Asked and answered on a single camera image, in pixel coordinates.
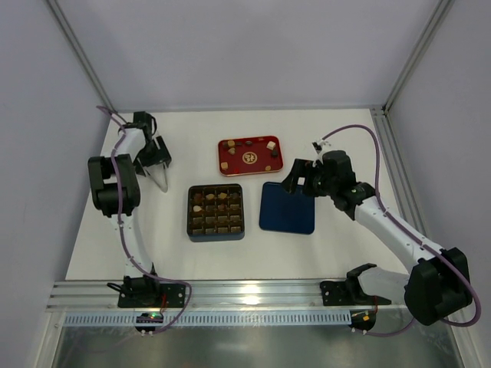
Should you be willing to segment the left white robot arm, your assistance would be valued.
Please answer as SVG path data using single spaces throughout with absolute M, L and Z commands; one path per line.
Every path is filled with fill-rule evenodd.
M 107 217 L 120 238 L 124 253 L 121 284 L 107 286 L 119 294 L 119 307 L 159 306 L 161 283 L 143 243 L 137 220 L 141 202 L 138 176 L 151 179 L 165 193 L 166 171 L 172 162 L 170 151 L 158 134 L 157 119 L 148 112 L 133 113 L 126 121 L 107 107 L 98 107 L 118 125 L 118 138 L 106 156 L 88 160 L 88 174 L 94 207 Z

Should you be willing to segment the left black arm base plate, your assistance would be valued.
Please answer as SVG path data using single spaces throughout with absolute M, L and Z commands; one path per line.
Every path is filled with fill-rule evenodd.
M 181 284 L 122 287 L 118 298 L 119 308 L 180 308 L 184 306 L 186 288 Z

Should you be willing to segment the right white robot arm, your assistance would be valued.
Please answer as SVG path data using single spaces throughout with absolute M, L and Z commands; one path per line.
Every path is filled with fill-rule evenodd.
M 372 185 L 356 179 L 345 151 L 324 152 L 314 161 L 296 159 L 281 186 L 289 194 L 300 188 L 305 196 L 327 196 L 335 208 L 379 238 L 407 269 L 406 274 L 391 272 L 380 281 L 374 271 L 362 271 L 358 283 L 365 294 L 405 304 L 426 326 L 476 300 L 465 254 L 458 248 L 444 249 L 392 214 Z

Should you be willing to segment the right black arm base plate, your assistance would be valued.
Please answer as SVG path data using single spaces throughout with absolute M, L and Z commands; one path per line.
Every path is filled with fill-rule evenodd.
M 324 307 L 391 305 L 392 301 L 362 291 L 358 281 L 322 281 L 319 284 Z

